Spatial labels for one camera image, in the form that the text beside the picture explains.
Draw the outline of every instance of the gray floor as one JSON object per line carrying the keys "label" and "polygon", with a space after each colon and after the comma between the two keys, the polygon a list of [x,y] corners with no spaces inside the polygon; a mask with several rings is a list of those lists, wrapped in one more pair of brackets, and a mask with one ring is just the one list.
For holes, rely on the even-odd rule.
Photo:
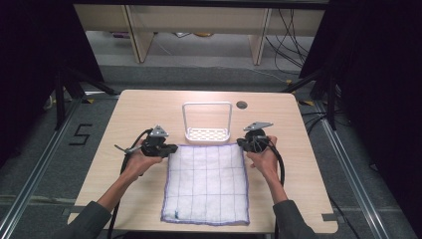
{"label": "gray floor", "polygon": [[[298,80],[296,75],[277,71],[275,53],[268,44],[265,46],[261,65],[254,66],[246,36],[213,35],[200,38],[191,34],[177,38],[171,33],[159,33],[154,37],[145,63],[140,65],[134,62],[128,39],[116,39],[110,33],[104,32],[87,34],[105,81],[116,90],[276,92],[286,87],[286,80]],[[312,41],[313,38],[299,38],[305,48],[309,48]],[[299,60],[297,55],[290,52],[287,54]],[[300,70],[282,59],[278,59],[277,64],[287,72],[297,73]],[[295,96],[299,101],[307,101],[310,99],[311,88],[312,84],[309,84],[297,90]],[[12,238],[48,238],[54,230],[66,225],[68,211],[78,196],[115,103],[116,100],[95,100],[92,104],[81,104],[78,107]],[[299,105],[299,108],[302,113],[316,111],[313,106]],[[304,122],[313,117],[304,116]],[[337,133],[390,238],[416,238],[382,178],[368,167],[370,158],[345,115],[336,115],[335,119]],[[84,127],[81,131],[89,134],[90,138],[86,145],[71,146],[71,142],[81,140],[74,137],[81,123],[92,125]],[[55,109],[52,108],[37,119],[31,133],[21,145],[21,154],[9,159],[0,169],[1,217],[24,186],[54,133],[54,126]],[[374,238],[320,123],[316,124],[311,132],[310,140],[328,194],[339,205],[360,238]],[[332,235],[318,235],[319,238],[355,238],[336,208],[334,212],[338,216],[338,231]],[[100,238],[106,238],[106,235],[102,234]]]}

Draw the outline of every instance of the towel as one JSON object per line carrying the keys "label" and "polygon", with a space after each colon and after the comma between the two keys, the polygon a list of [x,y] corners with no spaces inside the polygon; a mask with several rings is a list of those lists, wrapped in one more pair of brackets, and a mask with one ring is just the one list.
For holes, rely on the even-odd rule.
{"label": "towel", "polygon": [[179,145],[170,154],[161,221],[248,225],[248,208],[248,177],[239,145]]}

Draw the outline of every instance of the person's left hand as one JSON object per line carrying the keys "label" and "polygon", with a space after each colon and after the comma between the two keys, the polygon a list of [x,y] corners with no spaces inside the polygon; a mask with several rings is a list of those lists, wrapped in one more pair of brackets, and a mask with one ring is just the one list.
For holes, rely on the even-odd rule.
{"label": "person's left hand", "polygon": [[162,157],[159,156],[145,156],[140,149],[135,150],[127,162],[126,169],[123,174],[128,176],[131,181],[136,181],[140,175],[143,175],[155,163],[160,163]]}

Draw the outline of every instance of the white basket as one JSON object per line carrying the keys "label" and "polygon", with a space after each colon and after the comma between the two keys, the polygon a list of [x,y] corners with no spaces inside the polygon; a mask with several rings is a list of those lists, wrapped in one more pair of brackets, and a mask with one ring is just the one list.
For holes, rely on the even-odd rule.
{"label": "white basket", "polygon": [[[226,105],[229,108],[226,128],[215,127],[189,127],[187,123],[186,107],[200,105]],[[229,102],[205,102],[183,104],[183,120],[185,124],[185,136],[190,142],[226,142],[230,138],[230,122],[232,118],[232,104]]]}

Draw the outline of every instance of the sleeve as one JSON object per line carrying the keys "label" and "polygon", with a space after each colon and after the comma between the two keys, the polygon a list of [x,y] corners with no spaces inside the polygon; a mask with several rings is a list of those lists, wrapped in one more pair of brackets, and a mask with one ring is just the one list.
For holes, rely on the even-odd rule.
{"label": "sleeve", "polygon": [[73,222],[57,231],[52,238],[97,238],[110,218],[111,214],[105,208],[92,201]]}
{"label": "sleeve", "polygon": [[296,239],[317,238],[317,235],[310,226],[305,223],[296,203],[286,200],[273,206],[276,214],[277,224],[280,229],[280,238]]}

